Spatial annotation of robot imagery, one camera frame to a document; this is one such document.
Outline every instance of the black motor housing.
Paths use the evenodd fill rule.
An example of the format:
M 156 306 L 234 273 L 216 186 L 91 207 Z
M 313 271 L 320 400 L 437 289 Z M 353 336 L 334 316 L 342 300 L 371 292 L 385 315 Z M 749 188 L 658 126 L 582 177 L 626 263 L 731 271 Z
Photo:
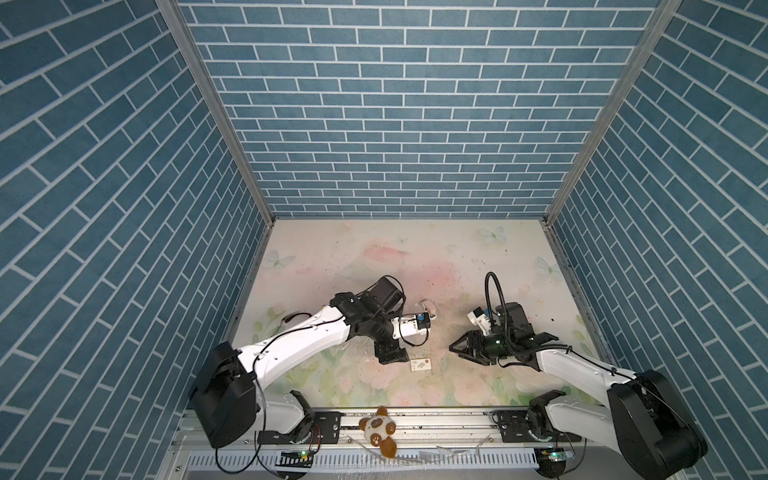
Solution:
M 621 454 L 646 480 L 669 478 L 707 454 L 707 441 L 680 394 L 659 372 L 612 386 L 608 403 Z
M 237 354 L 229 342 L 215 346 L 189 394 L 210 446 L 215 449 L 247 432 L 259 412 L 256 386 Z

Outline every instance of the white arm segment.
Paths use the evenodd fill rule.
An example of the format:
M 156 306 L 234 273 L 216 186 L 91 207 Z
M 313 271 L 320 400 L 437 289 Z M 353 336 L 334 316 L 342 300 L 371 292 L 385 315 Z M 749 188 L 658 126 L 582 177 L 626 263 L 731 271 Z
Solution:
M 608 389 L 611 385 L 629 382 L 629 379 L 623 376 L 611 375 L 611 372 L 598 368 L 576 355 L 568 354 L 564 350 L 542 350 L 536 352 L 536 359 L 542 372 L 565 380 L 605 406 L 608 406 Z M 590 360 L 608 370 L 614 368 L 609 363 L 592 358 Z M 616 371 L 634 378 L 632 370 L 616 368 Z
M 265 389 L 275 379 L 294 366 L 310 358 L 312 355 L 324 349 L 344 343 L 349 338 L 349 325 L 344 323 L 344 315 L 339 309 L 332 306 L 324 306 L 322 310 L 310 318 L 286 330 L 297 330 L 304 326 L 317 325 L 318 323 L 331 322 L 326 325 L 315 326 L 283 335 L 275 340 L 263 353 L 262 350 L 271 342 L 272 336 L 261 342 L 240 347 L 237 359 L 243 364 L 246 372 L 253 371 L 253 359 L 260 355 L 256 361 L 256 376 L 261 388 Z
M 573 432 L 621 453 L 614 420 L 607 407 L 589 405 L 570 396 L 562 396 L 549 402 L 546 410 L 549 421 L 557 430 Z

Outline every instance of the blue brick wall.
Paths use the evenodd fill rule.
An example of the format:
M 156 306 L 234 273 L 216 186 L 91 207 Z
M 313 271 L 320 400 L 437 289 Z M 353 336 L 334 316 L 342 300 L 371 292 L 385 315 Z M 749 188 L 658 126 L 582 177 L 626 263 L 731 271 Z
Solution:
M 278 217 L 540 217 L 656 3 L 183 10 Z
M 684 0 L 556 220 L 620 363 L 682 390 L 691 478 L 766 478 L 768 2 Z
M 0 478 L 145 478 L 263 221 L 152 0 L 0 3 Z

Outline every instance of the metal frame edge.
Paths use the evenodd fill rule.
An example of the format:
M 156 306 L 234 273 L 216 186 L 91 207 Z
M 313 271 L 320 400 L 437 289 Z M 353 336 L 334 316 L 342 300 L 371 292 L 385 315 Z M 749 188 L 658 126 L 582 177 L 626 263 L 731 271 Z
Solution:
M 597 350 L 596 353 L 598 357 L 604 362 L 617 365 L 616 356 L 608 345 L 608 341 L 605 339 L 605 334 L 600 328 L 598 319 L 594 314 L 592 306 L 587 300 L 586 294 L 584 294 L 584 287 L 581 286 L 581 282 L 571 266 L 571 261 L 565 254 L 565 250 L 561 247 L 560 238 L 554 231 L 552 225 L 547 225 L 542 221 L 541 228 L 544 230 L 544 236 L 547 237 L 552 253 L 554 253 L 554 259 L 558 262 L 560 272 L 563 274 L 563 279 L 568 285 L 568 289 L 571 291 L 571 296 L 576 302 L 576 308 L 579 313 L 581 313 L 581 319 L 584 320 L 584 326 L 587 328 L 587 333 L 592 338 L 592 343 Z
M 651 14 L 640 40 L 627 59 L 627 64 L 624 66 L 624 70 L 621 71 L 618 80 L 616 80 L 616 85 L 608 96 L 605 106 L 600 110 L 598 118 L 584 139 L 581 150 L 576 155 L 571 169 L 566 173 L 562 185 L 547 208 L 545 214 L 547 223 L 552 224 L 560 214 L 568 196 L 576 187 L 576 183 L 592 160 L 594 152 L 598 149 L 600 142 L 608 132 L 608 128 L 616 118 L 621 105 L 629 95 L 634 82 L 643 71 L 645 63 L 650 58 L 650 54 L 654 52 L 656 45 L 661 40 L 661 35 L 664 34 L 664 30 L 667 29 L 681 2 L 682 0 L 660 0 L 659 5 Z
M 270 206 L 264 197 L 259 184 L 257 183 L 256 176 L 253 174 L 253 169 L 248 162 L 243 145 L 240 143 L 240 139 L 237 138 L 234 126 L 230 120 L 230 116 L 227 114 L 227 110 L 224 108 L 224 104 L 221 101 L 221 97 L 214 86 L 214 81 L 208 74 L 208 69 L 205 66 L 202 55 L 197 49 L 192 31 L 187 25 L 187 21 L 184 18 L 184 14 L 177 0 L 156 0 L 157 8 L 160 9 L 160 14 L 163 16 L 168 30 L 171 36 L 176 42 L 176 46 L 179 48 L 181 56 L 187 63 L 190 74 L 194 79 L 195 85 L 200 90 L 200 94 L 203 96 L 203 100 L 208 106 L 211 116 L 216 122 L 216 126 L 219 128 L 221 137 L 224 139 L 224 143 L 232 154 L 232 158 L 237 165 L 237 170 L 243 175 L 245 184 L 248 187 L 248 191 L 253 197 L 253 201 L 256 203 L 259 212 L 261 212 L 266 224 L 271 226 L 274 223 L 275 216 L 270 210 Z
M 274 224 L 267 225 L 261 234 L 261 238 L 259 239 L 259 248 L 256 250 L 256 254 L 253 255 L 253 260 L 251 260 L 250 263 L 250 270 L 248 271 L 248 277 L 246 277 L 245 282 L 243 282 L 243 288 L 240 289 L 240 295 L 237 297 L 237 302 L 235 303 L 235 310 L 233 310 L 230 321 L 227 324 L 227 330 L 224 332 L 223 337 L 227 340 L 227 342 L 232 343 L 234 341 L 235 332 L 237 331 L 237 327 L 240 325 L 240 320 L 243 318 L 243 311 L 245 310 L 245 306 L 248 303 L 250 291 L 253 288 L 253 282 L 256 281 L 256 274 L 259 271 L 259 266 L 261 266 L 261 260 L 264 258 L 266 245 L 270 241 L 273 228 Z

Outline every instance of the metal vent grille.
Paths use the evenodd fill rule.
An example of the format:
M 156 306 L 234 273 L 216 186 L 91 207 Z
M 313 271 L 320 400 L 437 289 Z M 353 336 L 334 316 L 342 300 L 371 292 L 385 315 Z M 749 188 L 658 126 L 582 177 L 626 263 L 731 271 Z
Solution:
M 264 451 L 260 454 L 261 461 L 269 468 L 274 468 L 280 459 L 280 450 Z M 371 456 L 364 451 L 356 452 L 348 449 L 323 449 L 315 456 L 312 472 L 396 472 L 401 470 L 436 470 L 436 469 L 495 469 L 495 468 L 538 468 L 534 449 L 527 448 L 497 448 L 479 455 L 443 455 L 438 449 L 398 449 L 398 457 L 405 460 L 387 461 Z M 239 469 L 245 466 L 253 457 L 253 450 L 219 452 L 219 462 L 224 468 Z M 251 465 L 248 470 L 258 471 L 262 468 L 258 463 Z M 207 450 L 192 451 L 187 463 L 187 470 L 210 471 L 218 470 L 214 453 Z M 304 468 L 281 467 L 284 471 L 305 471 Z

